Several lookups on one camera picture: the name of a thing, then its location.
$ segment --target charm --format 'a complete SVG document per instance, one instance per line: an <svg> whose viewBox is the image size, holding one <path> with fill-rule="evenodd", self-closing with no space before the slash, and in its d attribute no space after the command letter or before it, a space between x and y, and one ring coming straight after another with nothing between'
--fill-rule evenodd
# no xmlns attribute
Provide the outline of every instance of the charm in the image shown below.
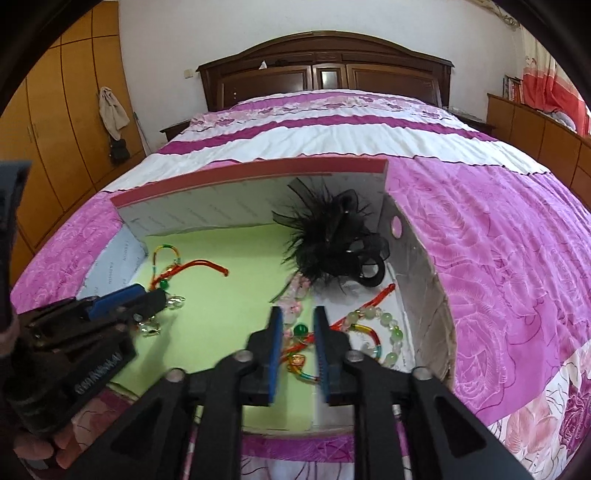
<svg viewBox="0 0 591 480"><path fill-rule="evenodd" d="M150 317L145 322L138 323L138 330L143 337L153 337L160 335L160 324L156 321L155 317Z"/></svg>
<svg viewBox="0 0 591 480"><path fill-rule="evenodd" d="M306 363L306 356L301 353L295 353L290 357L290 364L294 367L303 368Z"/></svg>
<svg viewBox="0 0 591 480"><path fill-rule="evenodd" d="M178 310L183 308L185 297L179 295L170 295L166 300L166 308L169 310Z"/></svg>

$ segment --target bed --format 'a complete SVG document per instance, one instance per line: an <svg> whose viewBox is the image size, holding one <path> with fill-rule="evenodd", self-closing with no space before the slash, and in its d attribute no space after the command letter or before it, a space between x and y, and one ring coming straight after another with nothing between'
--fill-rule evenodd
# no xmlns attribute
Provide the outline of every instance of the bed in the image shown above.
<svg viewBox="0 0 591 480"><path fill-rule="evenodd" d="M591 426L591 214L544 166L441 108L452 67L340 32L290 35L199 67L210 112L55 234L15 285L17 311L97 293L91 274L117 269L101 254L129 235L117 192L253 161L386 159L388 197L453 318L444 380L535 478L557 478ZM145 255L129 254L137 262L118 273L122 285ZM405 299L411 310L420 294ZM111 417L124 408L109 393L97 402ZM353 478L347 433L246 436L243 454L252 479Z"/></svg>

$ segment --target wooden dresser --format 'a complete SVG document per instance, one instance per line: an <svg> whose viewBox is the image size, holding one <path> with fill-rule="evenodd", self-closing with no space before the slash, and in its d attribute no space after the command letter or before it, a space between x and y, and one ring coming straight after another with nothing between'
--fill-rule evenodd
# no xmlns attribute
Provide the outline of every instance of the wooden dresser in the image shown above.
<svg viewBox="0 0 591 480"><path fill-rule="evenodd" d="M102 86L113 90L131 119L121 134L132 157L117 167L99 116ZM101 2L42 56L0 117L0 158L33 161L17 212L12 283L85 201L144 159L132 114L119 2Z"/></svg>
<svg viewBox="0 0 591 480"><path fill-rule="evenodd" d="M492 136L527 153L591 208L591 139L540 112L489 93L486 123Z"/></svg>

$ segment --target black feather hair clip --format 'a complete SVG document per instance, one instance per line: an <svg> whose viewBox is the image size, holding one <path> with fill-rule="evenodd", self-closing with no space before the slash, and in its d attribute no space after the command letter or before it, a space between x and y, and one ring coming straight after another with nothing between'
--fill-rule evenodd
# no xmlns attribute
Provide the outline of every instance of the black feather hair clip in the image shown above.
<svg viewBox="0 0 591 480"><path fill-rule="evenodd" d="M292 217L273 212L276 223L296 230L285 261L295 261L312 284L343 277L366 287L382 283L388 242L365 226L367 208L360 206L357 192L347 190L333 196L326 186L312 192L300 179L289 187L304 209L294 209ZM375 273L366 276L369 270Z"/></svg>

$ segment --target red cord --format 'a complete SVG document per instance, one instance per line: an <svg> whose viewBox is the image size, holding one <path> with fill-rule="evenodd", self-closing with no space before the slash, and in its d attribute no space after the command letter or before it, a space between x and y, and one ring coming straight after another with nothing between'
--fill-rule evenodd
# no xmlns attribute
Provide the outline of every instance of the red cord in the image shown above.
<svg viewBox="0 0 591 480"><path fill-rule="evenodd" d="M362 309L364 307L370 307L370 306L377 307L395 289L396 289L396 285L394 283L391 283L385 289L383 289L380 293L378 293L374 298L372 298L372 300L370 300L370 301L364 303L363 305L361 305L360 309ZM343 323L345 322L345 319L346 318L347 317L344 316L338 322L333 323L330 326L330 328L333 329L333 330L340 330L341 327L342 327L342 325L343 325ZM294 346L289 347L288 349L284 350L284 352L282 354L283 356L281 357L281 362L287 361L287 358L288 358L288 356L290 354L297 353L297 352L302 351L310 343L314 343L314 334L313 333L309 333L306 336L306 338L302 339L302 343L299 343L298 345L294 345Z"/></svg>
<svg viewBox="0 0 591 480"><path fill-rule="evenodd" d="M218 272L222 273L224 277L227 277L230 273L230 271L227 268L224 268L221 265L218 265L216 263L210 262L209 260L193 260L193 261L190 261L190 262L185 263L183 265L175 265L170 270L160 274L158 277L153 279L152 282L150 283L150 290L155 290L156 285L158 285L158 282L160 282L160 280L170 278L170 277L176 275L177 273L182 272L186 268L196 267L196 266L200 266L200 265L217 270Z"/></svg>

